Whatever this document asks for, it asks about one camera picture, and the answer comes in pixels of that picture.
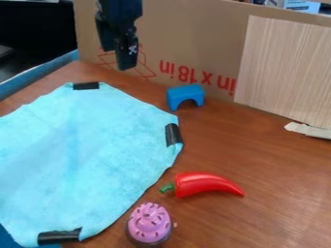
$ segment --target wood grain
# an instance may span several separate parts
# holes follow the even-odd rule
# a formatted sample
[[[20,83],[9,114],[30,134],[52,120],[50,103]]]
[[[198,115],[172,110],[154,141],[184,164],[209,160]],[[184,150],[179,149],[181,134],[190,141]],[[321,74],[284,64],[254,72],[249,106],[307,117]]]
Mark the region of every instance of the wood grain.
[[[1,102],[0,115],[66,81],[90,80],[106,81],[167,110],[164,86],[75,62]],[[210,98],[202,108],[189,102],[175,113],[184,149],[135,204],[158,202],[169,210],[178,227],[165,248],[331,246],[330,142],[285,131],[289,120],[280,116]],[[240,185],[246,197],[208,193],[178,200],[160,194],[158,188],[181,171],[218,173]],[[124,235],[129,212],[104,232],[63,247],[133,247]]]
[[[235,102],[331,128],[331,28],[250,16]]]

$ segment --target blue arch block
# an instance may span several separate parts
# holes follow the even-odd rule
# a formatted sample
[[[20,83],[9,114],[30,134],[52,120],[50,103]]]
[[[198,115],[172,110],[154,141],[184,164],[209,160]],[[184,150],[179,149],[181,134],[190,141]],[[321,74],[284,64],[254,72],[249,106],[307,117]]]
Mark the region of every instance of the blue arch block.
[[[194,100],[201,107],[204,103],[204,91],[198,84],[172,87],[166,91],[166,103],[171,111],[176,111],[178,106],[186,101]]]

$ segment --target red chili pepper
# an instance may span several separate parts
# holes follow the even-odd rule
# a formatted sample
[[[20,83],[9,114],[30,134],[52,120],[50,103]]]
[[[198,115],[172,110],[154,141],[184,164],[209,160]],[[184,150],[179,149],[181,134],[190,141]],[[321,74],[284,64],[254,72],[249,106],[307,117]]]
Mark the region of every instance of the red chili pepper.
[[[228,192],[234,195],[244,196],[244,192],[234,183],[215,174],[205,172],[184,172],[176,174],[173,182],[160,189],[161,193],[175,190],[177,198],[208,191]]]

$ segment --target cardboard box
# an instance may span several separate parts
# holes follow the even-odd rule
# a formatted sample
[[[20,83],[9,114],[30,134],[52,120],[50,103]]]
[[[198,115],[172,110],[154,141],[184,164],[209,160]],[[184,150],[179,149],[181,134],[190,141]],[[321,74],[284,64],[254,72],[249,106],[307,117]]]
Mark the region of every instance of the cardboard box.
[[[116,69],[101,50],[91,0],[75,0],[79,59]],[[127,74],[166,85],[198,82],[209,96],[233,99],[249,16],[331,26],[331,18],[224,0],[143,0],[139,63]]]
[[[303,0],[266,0],[265,5],[310,14],[318,14],[320,8],[318,2]]]

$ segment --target wooden table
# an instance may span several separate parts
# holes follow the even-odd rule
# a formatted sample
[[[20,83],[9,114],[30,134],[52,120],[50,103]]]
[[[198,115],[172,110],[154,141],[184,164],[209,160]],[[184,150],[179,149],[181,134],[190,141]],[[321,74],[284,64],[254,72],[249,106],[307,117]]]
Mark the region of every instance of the wooden table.
[[[165,87],[75,62],[0,103],[7,114],[66,81],[108,82],[167,110]],[[176,114],[184,149],[135,204],[159,202],[177,228],[165,248],[331,247],[331,143],[287,132],[288,119],[207,98]],[[207,193],[186,199],[158,188],[181,171],[212,171],[246,192],[245,198]],[[128,213],[101,234],[64,248],[133,247],[124,235]]]

